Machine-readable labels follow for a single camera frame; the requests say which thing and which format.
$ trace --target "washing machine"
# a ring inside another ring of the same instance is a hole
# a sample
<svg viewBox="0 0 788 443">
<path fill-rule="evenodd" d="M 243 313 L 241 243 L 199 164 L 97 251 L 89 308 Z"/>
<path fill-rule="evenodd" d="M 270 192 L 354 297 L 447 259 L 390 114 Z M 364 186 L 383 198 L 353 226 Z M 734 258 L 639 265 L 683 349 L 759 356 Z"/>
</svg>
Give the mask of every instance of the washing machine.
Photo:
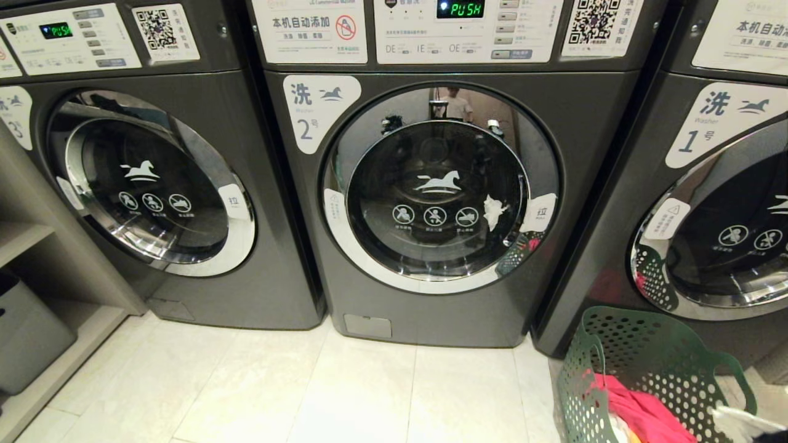
<svg viewBox="0 0 788 443">
<path fill-rule="evenodd" d="M 664 2 L 249 2 L 343 335 L 512 347 Z"/>
<path fill-rule="evenodd" d="M 0 117 L 158 316 L 309 329 L 325 301 L 238 7 L 6 7 Z"/>
<path fill-rule="evenodd" d="M 597 304 L 672 315 L 745 367 L 788 324 L 785 2 L 687 2 L 534 328 L 567 350 Z"/>
</svg>

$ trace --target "shelf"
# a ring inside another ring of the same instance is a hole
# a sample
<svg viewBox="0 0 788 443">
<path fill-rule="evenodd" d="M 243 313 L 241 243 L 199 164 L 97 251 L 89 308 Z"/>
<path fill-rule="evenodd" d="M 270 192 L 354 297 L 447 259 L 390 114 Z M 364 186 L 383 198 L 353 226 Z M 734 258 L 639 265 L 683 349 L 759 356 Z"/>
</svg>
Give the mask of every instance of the shelf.
<svg viewBox="0 0 788 443">
<path fill-rule="evenodd" d="M 0 232 L 4 232 L 6 225 L 0 224 Z M 5 244 L 1 241 L 0 251 L 5 251 Z M 61 320 L 77 331 L 77 339 L 21 394 L 0 396 L 0 443 L 12 443 L 22 433 L 127 315 L 119 307 L 69 300 L 44 301 Z"/>
<path fill-rule="evenodd" d="M 0 221 L 0 267 L 54 232 L 49 226 Z"/>
</svg>

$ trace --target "prohibition sign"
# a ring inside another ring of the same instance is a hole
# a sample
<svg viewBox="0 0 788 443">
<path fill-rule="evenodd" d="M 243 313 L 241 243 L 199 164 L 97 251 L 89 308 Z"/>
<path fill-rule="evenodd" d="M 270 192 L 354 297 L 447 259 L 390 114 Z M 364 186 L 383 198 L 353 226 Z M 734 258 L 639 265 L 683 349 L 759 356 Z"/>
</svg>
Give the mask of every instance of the prohibition sign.
<svg viewBox="0 0 788 443">
<path fill-rule="evenodd" d="M 339 16 L 336 19 L 336 33 L 342 40 L 350 40 L 355 37 L 355 21 L 350 16 Z"/>
</svg>

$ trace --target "perforated basket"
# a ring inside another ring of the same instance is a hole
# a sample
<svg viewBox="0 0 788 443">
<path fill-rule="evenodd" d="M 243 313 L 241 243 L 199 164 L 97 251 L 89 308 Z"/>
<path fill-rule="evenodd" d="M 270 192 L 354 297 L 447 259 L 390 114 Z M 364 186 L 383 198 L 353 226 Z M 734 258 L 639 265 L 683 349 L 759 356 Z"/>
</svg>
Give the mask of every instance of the perforated basket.
<svg viewBox="0 0 788 443">
<path fill-rule="evenodd" d="M 710 352 L 688 326 L 666 315 L 591 307 L 572 340 L 558 390 L 570 443 L 616 443 L 607 393 L 594 373 L 615 375 L 628 389 L 659 398 L 698 441 L 727 443 L 715 429 L 711 410 L 728 405 L 714 374 L 727 367 L 756 414 L 753 391 L 742 365 L 731 355 Z"/>
</svg>

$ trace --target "qr code sticker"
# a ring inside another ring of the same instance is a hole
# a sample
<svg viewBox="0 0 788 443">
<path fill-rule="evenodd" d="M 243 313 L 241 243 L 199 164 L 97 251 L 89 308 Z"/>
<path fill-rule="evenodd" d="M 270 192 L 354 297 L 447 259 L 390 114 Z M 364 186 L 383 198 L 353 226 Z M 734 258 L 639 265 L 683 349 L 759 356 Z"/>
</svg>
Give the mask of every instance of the qr code sticker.
<svg viewBox="0 0 788 443">
<path fill-rule="evenodd" d="M 569 29 L 570 45 L 607 44 L 621 0 L 580 0 Z"/>
<path fill-rule="evenodd" d="M 166 9 L 137 11 L 136 15 L 150 50 L 178 49 L 173 22 Z"/>
<path fill-rule="evenodd" d="M 183 5 L 144 6 L 132 12 L 153 62 L 199 60 Z"/>
</svg>

